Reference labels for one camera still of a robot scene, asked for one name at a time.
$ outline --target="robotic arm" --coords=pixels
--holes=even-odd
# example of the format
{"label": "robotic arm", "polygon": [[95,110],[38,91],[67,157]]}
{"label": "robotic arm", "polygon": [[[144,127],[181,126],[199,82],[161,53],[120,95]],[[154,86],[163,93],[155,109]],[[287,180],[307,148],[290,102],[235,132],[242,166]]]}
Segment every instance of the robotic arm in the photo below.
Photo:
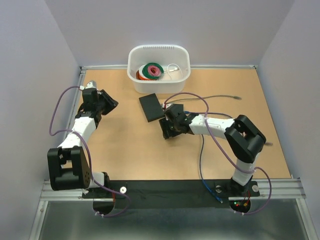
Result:
{"label": "robotic arm", "polygon": [[[87,142],[97,129],[102,115],[107,115],[116,108],[118,102],[113,100],[104,90],[97,90],[94,81],[89,82],[82,89],[82,99],[83,103],[75,116],[72,131],[80,134]],[[72,132],[57,148],[51,148],[48,151],[47,160],[50,184],[53,190],[97,187],[91,180],[91,171],[81,140]],[[67,161],[71,161],[72,167],[62,168],[62,165],[65,165]],[[94,179],[102,185],[109,181],[108,175],[104,172],[94,173]]]}
{"label": "robotic arm", "polygon": [[[159,120],[163,137],[168,139],[180,134],[210,135],[205,118],[197,113],[186,115],[177,104],[164,111],[165,118]],[[213,135],[226,139],[237,157],[236,165],[246,172],[252,172],[256,159],[266,143],[266,137],[244,115],[235,119],[207,118]],[[242,194],[248,191],[252,173],[244,173],[235,169],[230,181],[233,193]]]}

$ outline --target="white basket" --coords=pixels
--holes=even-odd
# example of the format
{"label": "white basket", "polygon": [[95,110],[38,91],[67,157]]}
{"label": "white basket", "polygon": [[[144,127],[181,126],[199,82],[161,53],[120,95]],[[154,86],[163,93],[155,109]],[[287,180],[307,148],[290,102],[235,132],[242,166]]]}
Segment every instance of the white basket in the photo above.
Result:
{"label": "white basket", "polygon": [[[169,64],[177,64],[180,70],[170,72],[172,79],[138,80],[136,73],[142,65],[160,64],[164,71]],[[175,94],[181,92],[190,76],[190,59],[186,49],[178,45],[141,45],[129,53],[127,74],[134,88],[141,94]]]}

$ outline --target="metal frame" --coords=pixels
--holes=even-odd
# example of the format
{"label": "metal frame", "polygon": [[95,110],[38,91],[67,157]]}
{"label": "metal frame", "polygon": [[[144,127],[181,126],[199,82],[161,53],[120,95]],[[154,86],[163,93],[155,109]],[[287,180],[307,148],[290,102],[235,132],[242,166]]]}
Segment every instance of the metal frame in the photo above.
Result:
{"label": "metal frame", "polygon": [[[256,69],[255,65],[192,65],[193,69],[204,69],[204,68],[237,68],[237,69]],[[84,66],[81,68],[78,85],[82,85],[86,70],[110,70],[110,69],[126,69],[127,65],[106,65],[106,66]],[[75,118],[77,106],[80,98],[80,91],[77,91],[72,104],[72,111],[69,115],[67,128],[73,124]],[[252,199],[266,199],[269,195],[269,182],[266,179],[255,179],[259,185],[260,196],[252,197]],[[296,199],[298,210],[301,215],[302,223],[305,227],[307,236],[310,240],[318,240],[317,232],[312,222],[307,203],[306,194],[302,186],[300,179],[286,178],[286,179],[271,179],[272,184],[272,195],[271,199]],[[43,188],[40,195],[38,208],[35,214],[31,234],[29,240],[38,240],[40,237],[41,229],[46,215],[46,210],[49,202],[54,201],[112,201],[111,198],[100,198],[100,199],[84,199],[82,198],[82,190],[62,190],[53,191],[49,181],[43,183]],[[230,200],[238,200],[237,197],[230,197]]]}

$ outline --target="white cable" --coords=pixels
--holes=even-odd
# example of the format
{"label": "white cable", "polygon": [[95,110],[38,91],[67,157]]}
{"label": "white cable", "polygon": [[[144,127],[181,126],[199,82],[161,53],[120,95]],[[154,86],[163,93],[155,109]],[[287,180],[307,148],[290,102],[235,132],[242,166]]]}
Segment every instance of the white cable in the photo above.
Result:
{"label": "white cable", "polygon": [[169,70],[169,66],[170,66],[170,65],[174,65],[174,66],[176,66],[176,67],[180,70],[181,79],[182,79],[183,73],[182,73],[182,70],[181,70],[181,68],[179,67],[179,65],[177,65],[177,64],[175,64],[175,63],[170,63],[170,64],[168,64],[168,66],[166,67],[166,72],[168,73],[168,75],[169,75],[169,77],[171,78],[171,80],[173,80],[173,78],[172,78],[170,72],[173,72],[173,71]]}

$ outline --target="gray cable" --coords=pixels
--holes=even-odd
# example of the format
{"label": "gray cable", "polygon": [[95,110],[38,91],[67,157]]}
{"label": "gray cable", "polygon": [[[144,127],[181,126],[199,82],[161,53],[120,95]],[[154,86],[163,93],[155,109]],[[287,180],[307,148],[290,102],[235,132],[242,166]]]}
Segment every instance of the gray cable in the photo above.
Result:
{"label": "gray cable", "polygon": [[[232,98],[232,99],[236,99],[236,100],[242,99],[240,96],[232,96],[232,95],[211,95],[211,96],[205,96],[205,97],[203,97],[203,99],[219,98],[219,97]],[[188,101],[196,101],[196,100],[199,100],[199,98],[198,97],[181,98],[181,99],[176,99],[173,101],[168,101],[166,103],[172,104],[172,103],[177,103],[177,102],[188,102]]]}

